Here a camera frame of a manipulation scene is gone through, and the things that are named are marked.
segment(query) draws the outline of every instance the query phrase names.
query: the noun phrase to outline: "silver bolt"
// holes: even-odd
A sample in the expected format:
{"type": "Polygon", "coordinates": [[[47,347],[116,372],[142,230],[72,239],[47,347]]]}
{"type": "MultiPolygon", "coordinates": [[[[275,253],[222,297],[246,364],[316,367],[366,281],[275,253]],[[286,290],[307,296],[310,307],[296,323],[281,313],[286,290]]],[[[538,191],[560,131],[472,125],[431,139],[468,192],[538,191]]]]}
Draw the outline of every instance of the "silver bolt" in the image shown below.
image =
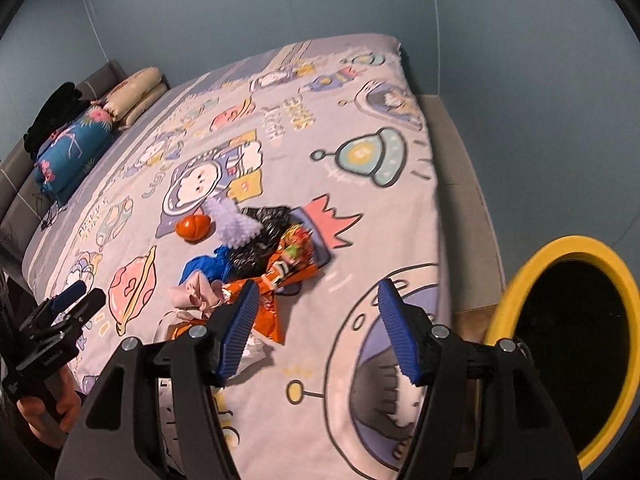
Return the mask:
{"type": "Polygon", "coordinates": [[[498,343],[500,348],[505,352],[513,352],[517,346],[511,339],[501,339],[498,343]]]}
{"type": "Polygon", "coordinates": [[[193,337],[197,339],[199,337],[203,337],[207,333],[207,327],[204,325],[193,325],[189,329],[189,337],[193,337]]]}
{"type": "Polygon", "coordinates": [[[435,325],[431,329],[431,334],[437,339],[444,339],[449,337],[449,329],[444,325],[435,325]]]}
{"type": "Polygon", "coordinates": [[[127,352],[129,350],[133,350],[136,346],[138,346],[138,340],[135,337],[127,337],[121,344],[123,350],[127,352]]]}

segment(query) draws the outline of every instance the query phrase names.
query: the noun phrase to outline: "cartoon print bed sheet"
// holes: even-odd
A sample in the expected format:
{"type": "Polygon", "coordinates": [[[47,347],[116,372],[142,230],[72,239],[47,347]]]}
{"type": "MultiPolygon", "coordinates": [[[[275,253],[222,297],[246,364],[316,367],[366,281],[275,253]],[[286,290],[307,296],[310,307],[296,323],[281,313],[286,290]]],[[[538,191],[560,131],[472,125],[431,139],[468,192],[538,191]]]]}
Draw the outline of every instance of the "cartoon print bed sheet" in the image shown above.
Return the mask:
{"type": "MultiPolygon", "coordinates": [[[[399,373],[376,283],[391,277],[407,302],[450,321],[435,191],[396,40],[307,41],[168,92],[66,209],[52,208],[23,271],[39,301],[78,279],[107,292],[71,363],[88,392],[124,337],[153,341],[172,309],[166,289],[217,247],[215,235],[184,242],[176,222],[211,195],[291,206],[314,232],[321,272],[278,298],[284,346],[267,341],[268,357],[215,394],[227,442],[249,480],[389,479],[422,392],[399,373]]],[[[169,462],[180,469],[168,381],[160,394],[169,462]]]]}

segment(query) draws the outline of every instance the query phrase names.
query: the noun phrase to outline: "yellow rim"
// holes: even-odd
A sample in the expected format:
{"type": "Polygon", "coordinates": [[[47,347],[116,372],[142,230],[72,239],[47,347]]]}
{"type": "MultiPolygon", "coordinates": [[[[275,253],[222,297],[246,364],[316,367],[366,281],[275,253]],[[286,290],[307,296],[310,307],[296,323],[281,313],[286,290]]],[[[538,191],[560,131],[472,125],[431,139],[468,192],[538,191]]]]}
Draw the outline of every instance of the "yellow rim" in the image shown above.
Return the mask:
{"type": "Polygon", "coordinates": [[[612,249],[593,238],[567,236],[554,240],[534,254],[509,284],[500,298],[484,341],[494,345],[503,337],[513,337],[520,311],[531,287],[545,269],[563,260],[581,260],[604,272],[622,298],[629,326],[629,362],[625,382],[604,427],[578,455],[580,468],[585,470],[615,438],[631,409],[640,383],[640,294],[625,263],[612,249]]]}

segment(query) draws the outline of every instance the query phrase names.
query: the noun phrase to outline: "orange toy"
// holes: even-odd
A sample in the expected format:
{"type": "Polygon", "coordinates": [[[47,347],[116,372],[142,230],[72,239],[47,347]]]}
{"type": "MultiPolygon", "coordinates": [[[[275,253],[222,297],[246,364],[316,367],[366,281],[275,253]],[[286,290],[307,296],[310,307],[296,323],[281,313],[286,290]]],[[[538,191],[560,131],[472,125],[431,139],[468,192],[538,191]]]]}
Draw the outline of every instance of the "orange toy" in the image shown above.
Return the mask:
{"type": "Polygon", "coordinates": [[[175,232],[188,242],[199,242],[209,234],[211,218],[206,215],[188,215],[175,225],[175,232]]]}

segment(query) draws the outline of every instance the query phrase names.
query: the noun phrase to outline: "wall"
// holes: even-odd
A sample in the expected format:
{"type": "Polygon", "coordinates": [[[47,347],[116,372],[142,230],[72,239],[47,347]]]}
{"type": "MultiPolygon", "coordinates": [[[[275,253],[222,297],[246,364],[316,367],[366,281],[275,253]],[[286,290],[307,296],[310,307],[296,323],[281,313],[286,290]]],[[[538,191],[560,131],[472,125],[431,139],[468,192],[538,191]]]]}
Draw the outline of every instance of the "wall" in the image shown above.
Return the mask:
{"type": "Polygon", "coordinates": [[[82,0],[26,0],[0,40],[0,159],[58,86],[104,63],[82,0]]]}
{"type": "Polygon", "coordinates": [[[613,0],[438,0],[441,95],[507,277],[556,237],[640,279],[640,43],[613,0]]]}
{"type": "Polygon", "coordinates": [[[128,72],[149,64],[177,84],[286,43],[347,34],[397,36],[414,88],[436,91],[433,0],[87,0],[105,52],[128,72]]]}

